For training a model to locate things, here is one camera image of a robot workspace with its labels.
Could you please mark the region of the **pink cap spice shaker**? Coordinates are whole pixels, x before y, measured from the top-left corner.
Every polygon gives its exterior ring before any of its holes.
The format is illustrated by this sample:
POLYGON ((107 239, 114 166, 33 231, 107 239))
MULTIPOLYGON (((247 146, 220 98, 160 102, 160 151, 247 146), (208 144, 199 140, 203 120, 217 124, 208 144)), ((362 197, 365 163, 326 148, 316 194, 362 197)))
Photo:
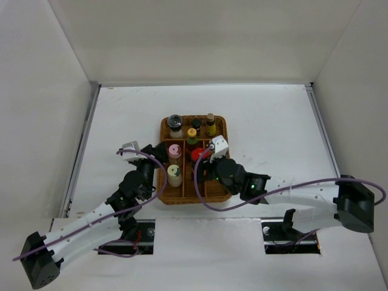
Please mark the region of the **pink cap spice shaker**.
POLYGON ((178 165, 181 167, 182 165, 182 148, 178 144, 172 144, 169 147, 169 161, 171 164, 178 165))

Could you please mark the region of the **red cap dark sauce jar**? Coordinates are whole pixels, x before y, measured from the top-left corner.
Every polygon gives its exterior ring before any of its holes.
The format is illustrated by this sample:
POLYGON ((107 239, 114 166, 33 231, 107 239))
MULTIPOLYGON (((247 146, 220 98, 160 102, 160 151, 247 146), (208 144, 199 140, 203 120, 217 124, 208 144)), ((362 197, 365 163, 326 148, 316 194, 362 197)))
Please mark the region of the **red cap dark sauce jar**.
MULTIPOLYGON (((205 148, 198 147, 195 150, 193 150, 190 154, 191 162, 197 162, 198 158, 205 152, 205 148)), ((202 158, 208 159, 210 157, 211 153, 207 152, 202 158)))

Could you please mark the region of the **yellow cap spice shaker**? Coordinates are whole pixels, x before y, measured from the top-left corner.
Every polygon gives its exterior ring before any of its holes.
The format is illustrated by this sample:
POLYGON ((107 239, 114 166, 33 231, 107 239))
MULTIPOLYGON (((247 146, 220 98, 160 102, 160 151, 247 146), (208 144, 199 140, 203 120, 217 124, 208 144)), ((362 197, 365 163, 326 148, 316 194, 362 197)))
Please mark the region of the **yellow cap spice shaker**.
POLYGON ((171 187, 179 187, 182 184, 180 166, 172 164, 167 168, 167 180, 171 187))

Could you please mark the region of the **green label red sauce bottle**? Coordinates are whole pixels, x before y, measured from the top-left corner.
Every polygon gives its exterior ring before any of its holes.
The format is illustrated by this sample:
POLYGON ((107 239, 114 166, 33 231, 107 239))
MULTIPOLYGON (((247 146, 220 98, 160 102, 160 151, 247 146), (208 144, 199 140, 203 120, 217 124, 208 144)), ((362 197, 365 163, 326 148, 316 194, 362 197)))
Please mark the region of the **green label red sauce bottle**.
POLYGON ((194 150, 198 146, 197 131, 192 127, 187 131, 187 144, 190 150, 194 150))

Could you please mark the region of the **salt grinder black top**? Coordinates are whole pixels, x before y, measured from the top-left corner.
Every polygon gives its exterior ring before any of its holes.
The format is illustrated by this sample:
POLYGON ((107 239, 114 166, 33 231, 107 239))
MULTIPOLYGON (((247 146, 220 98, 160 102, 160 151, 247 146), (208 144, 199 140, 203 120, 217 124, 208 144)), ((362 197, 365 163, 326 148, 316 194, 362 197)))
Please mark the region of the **salt grinder black top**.
POLYGON ((167 125, 172 139, 183 139, 182 117, 180 115, 170 115, 167 119, 167 125))

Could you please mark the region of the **yellow label brown bottle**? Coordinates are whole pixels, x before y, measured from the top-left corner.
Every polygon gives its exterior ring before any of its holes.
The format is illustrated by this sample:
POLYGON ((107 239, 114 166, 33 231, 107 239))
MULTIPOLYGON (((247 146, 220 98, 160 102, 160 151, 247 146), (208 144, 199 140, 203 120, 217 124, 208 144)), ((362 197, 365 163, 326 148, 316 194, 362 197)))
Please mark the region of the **yellow label brown bottle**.
POLYGON ((208 136, 215 136, 216 134, 215 116, 213 113, 208 113, 206 116, 206 133, 208 136))

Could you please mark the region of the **small black cap pepper shaker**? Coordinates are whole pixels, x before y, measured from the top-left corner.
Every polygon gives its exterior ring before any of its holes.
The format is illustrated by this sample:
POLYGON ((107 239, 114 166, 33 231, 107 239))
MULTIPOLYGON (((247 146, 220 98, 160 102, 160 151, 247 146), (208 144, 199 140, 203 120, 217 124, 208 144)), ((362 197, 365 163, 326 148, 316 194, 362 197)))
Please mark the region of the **small black cap pepper shaker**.
POLYGON ((201 134, 201 120, 199 118, 195 118, 191 121, 192 128, 196 130, 196 135, 199 136, 201 134))

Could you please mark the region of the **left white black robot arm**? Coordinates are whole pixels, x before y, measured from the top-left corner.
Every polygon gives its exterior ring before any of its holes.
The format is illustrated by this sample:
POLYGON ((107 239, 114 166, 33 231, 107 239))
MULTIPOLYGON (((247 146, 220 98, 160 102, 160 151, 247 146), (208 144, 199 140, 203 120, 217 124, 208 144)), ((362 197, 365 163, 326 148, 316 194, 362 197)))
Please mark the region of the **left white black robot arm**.
POLYGON ((153 185, 156 169, 164 169, 169 158, 167 146, 160 142, 139 149, 136 142, 118 150, 123 160, 136 168, 129 171, 118 189, 96 209, 61 230, 30 234, 17 260, 34 290, 55 280, 61 270, 83 254, 111 241, 131 241, 136 235, 134 215, 160 192, 153 185))

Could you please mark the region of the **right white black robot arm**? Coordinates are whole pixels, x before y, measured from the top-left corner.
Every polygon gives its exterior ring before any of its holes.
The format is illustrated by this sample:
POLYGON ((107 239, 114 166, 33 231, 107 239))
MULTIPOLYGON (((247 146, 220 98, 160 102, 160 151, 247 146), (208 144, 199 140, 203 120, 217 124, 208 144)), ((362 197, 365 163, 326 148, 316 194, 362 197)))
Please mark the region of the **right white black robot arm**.
POLYGON ((215 180, 248 204, 300 206, 287 210, 281 224, 281 233, 290 240, 336 226, 359 233, 374 231, 374 194, 351 176, 298 184, 248 172, 233 159, 222 157, 197 161, 193 179, 195 183, 215 180))

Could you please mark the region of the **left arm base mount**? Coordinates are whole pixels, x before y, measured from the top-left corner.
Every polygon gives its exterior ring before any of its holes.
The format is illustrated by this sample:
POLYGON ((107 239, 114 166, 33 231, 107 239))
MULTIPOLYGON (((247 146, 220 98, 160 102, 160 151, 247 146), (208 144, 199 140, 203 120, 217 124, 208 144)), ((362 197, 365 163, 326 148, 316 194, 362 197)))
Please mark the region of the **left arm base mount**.
POLYGON ((131 258, 135 255, 152 255, 154 251, 155 220, 137 220, 134 230, 116 241, 99 246, 99 255, 113 255, 119 258, 131 258))

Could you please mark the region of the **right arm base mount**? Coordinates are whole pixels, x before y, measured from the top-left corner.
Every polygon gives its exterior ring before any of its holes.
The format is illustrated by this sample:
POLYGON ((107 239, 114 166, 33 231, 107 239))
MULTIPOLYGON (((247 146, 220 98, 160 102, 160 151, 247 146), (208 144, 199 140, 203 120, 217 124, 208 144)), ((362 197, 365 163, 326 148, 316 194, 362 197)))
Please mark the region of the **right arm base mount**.
POLYGON ((262 219, 261 228, 266 255, 321 254, 316 231, 286 230, 282 218, 262 219))

